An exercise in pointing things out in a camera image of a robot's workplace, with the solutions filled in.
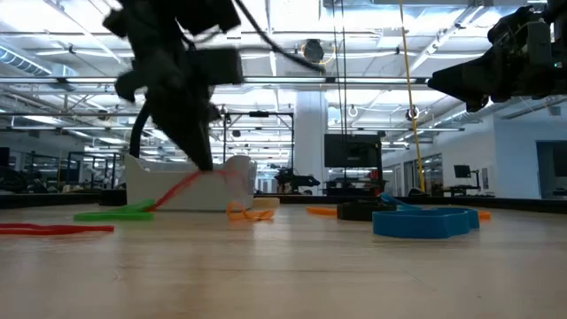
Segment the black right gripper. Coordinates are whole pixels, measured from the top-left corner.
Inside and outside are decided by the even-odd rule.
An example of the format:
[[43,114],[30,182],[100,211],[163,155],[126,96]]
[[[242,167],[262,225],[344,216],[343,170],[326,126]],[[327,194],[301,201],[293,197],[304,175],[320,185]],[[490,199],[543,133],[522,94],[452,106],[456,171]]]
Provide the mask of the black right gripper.
[[[552,66],[529,63],[528,24],[538,20],[549,25]],[[522,6],[500,18],[487,38],[492,47],[480,58],[438,70],[428,87],[469,100],[469,112],[479,111],[490,101],[502,103],[512,97],[567,96],[567,6],[548,6],[542,12]]]

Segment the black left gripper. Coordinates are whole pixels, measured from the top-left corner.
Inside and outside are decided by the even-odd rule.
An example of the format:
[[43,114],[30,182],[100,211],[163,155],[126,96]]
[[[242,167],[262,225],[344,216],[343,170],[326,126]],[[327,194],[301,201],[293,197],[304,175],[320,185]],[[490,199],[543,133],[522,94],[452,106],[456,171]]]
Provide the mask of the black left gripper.
[[199,35],[218,27],[226,33],[240,25],[232,0],[118,0],[103,26],[128,40],[132,67],[119,75],[114,88],[133,102],[146,88],[154,98],[171,97],[186,105],[149,104],[155,125],[201,171],[211,171],[213,160],[208,126],[211,97],[216,85],[244,81],[241,58],[232,47],[198,49],[186,33]]

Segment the red rubber band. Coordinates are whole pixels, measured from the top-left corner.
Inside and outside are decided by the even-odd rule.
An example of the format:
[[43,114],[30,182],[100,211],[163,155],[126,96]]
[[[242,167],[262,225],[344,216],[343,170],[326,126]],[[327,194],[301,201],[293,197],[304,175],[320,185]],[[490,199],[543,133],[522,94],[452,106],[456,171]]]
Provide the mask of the red rubber band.
[[38,225],[32,223],[0,223],[0,235],[63,236],[84,232],[114,232],[113,226]]
[[151,206],[147,206],[144,209],[144,211],[147,212],[147,213],[155,212],[158,208],[160,208],[161,206],[164,206],[167,202],[169,202],[171,199],[176,197],[183,190],[191,187],[191,185],[194,184],[194,182],[197,179],[199,179],[199,177],[202,177],[202,176],[205,176],[205,175],[219,175],[219,176],[222,177],[222,179],[225,183],[228,183],[229,179],[238,180],[238,182],[240,183],[240,186],[244,189],[244,191],[248,190],[247,178],[241,176],[240,174],[238,174],[235,171],[225,170],[225,169],[214,170],[214,171],[197,171],[197,172],[190,173],[190,174],[186,175],[180,182],[178,182],[171,189],[169,189],[154,204],[152,204]]

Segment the green rubber band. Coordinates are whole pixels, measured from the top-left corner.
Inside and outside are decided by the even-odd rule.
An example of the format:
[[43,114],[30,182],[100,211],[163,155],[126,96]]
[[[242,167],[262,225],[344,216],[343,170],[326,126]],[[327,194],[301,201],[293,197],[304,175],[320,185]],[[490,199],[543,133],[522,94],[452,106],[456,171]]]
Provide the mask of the green rubber band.
[[74,215],[74,220],[78,222],[150,221],[154,218],[154,214],[149,209],[155,204],[156,202],[153,199],[146,199],[111,210],[78,213]]

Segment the small light blue rubber band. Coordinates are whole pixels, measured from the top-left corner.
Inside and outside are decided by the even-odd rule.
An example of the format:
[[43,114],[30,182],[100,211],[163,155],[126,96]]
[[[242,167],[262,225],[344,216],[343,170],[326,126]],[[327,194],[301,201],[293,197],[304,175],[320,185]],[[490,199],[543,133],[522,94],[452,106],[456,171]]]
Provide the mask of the small light blue rubber band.
[[405,203],[405,202],[403,202],[399,199],[396,199],[393,196],[388,195],[387,193],[381,193],[379,195],[379,197],[385,204],[388,204],[390,206],[396,206],[396,209],[398,211],[409,211],[409,210],[421,210],[422,209],[420,206],[410,205],[410,204]]

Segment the black rubber band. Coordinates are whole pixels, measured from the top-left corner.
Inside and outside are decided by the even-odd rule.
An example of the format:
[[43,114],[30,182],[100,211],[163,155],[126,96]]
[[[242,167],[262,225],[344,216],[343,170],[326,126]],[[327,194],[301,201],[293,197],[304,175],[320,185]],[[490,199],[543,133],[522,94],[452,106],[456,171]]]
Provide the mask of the black rubber band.
[[371,222],[374,212],[396,211],[395,204],[385,203],[379,200],[354,201],[339,204],[337,207],[337,218],[345,221]]

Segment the white plastic bin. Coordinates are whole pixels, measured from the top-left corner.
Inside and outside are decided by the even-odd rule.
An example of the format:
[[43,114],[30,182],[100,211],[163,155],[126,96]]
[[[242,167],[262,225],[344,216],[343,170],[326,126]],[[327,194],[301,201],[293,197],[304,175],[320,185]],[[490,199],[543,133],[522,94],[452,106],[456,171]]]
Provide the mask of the white plastic bin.
[[[191,162],[153,162],[125,157],[127,202],[136,204],[147,199],[157,201],[182,181],[198,172]],[[212,172],[198,175],[171,199],[159,206],[160,211],[220,212],[236,202],[252,207],[257,164],[242,155],[215,164]]]

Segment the black television screen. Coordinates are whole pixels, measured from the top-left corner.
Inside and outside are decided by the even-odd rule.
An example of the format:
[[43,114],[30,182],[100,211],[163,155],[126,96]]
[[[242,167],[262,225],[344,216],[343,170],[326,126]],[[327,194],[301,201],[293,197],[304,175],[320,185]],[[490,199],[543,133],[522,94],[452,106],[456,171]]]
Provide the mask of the black television screen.
[[381,167],[379,136],[324,135],[324,166],[329,168]]

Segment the black equipment cart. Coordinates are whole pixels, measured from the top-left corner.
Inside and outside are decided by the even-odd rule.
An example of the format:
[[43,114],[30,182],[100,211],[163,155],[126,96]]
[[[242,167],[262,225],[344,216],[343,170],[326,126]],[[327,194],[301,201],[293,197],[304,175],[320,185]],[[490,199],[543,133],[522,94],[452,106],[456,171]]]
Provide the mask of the black equipment cart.
[[322,192],[327,196],[375,197],[385,191],[387,183],[377,169],[330,168]]

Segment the black metal workstation frame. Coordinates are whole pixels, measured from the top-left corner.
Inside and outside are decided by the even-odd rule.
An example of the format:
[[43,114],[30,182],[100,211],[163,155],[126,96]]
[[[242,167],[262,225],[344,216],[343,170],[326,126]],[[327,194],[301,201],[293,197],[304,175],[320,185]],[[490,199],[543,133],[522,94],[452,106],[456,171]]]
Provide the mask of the black metal workstation frame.
[[69,152],[60,168],[63,186],[87,190],[117,189],[125,163],[118,152]]

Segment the black aluminium table frame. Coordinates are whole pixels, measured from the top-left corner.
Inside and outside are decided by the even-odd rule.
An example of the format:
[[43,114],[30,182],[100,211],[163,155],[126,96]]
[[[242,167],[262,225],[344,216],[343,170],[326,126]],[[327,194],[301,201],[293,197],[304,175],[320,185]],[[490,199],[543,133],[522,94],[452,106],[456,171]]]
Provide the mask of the black aluminium table frame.
[[[258,195],[258,198],[279,198],[282,204],[327,205],[357,200],[371,200],[371,197],[355,196],[308,196],[308,195]],[[416,206],[474,206],[498,208],[536,213],[567,214],[567,200],[521,199],[491,197],[396,197],[397,200]],[[0,209],[33,206],[64,206],[98,203],[102,206],[127,204],[125,191],[101,191],[99,193],[61,194],[0,194]]]

